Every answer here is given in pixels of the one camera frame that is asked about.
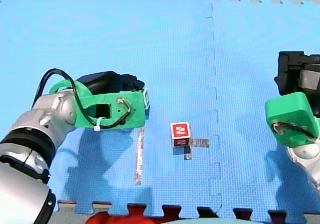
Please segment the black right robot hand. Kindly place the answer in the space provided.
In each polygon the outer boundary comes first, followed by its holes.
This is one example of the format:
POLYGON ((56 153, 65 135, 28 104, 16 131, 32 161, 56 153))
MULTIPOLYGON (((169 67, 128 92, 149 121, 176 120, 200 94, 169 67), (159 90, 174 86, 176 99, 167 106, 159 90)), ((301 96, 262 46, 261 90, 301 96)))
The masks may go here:
POLYGON ((280 95, 302 92, 306 95, 314 116, 320 116, 320 56, 303 51, 281 51, 274 78, 280 95))

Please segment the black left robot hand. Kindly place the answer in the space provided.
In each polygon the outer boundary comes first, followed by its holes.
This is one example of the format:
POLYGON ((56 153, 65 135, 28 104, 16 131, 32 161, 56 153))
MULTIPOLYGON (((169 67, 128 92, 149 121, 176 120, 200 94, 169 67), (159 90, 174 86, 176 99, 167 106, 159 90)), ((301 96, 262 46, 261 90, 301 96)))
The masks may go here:
POLYGON ((117 74, 114 71, 84 75, 77 79, 93 95, 142 90, 145 83, 130 74, 117 74))

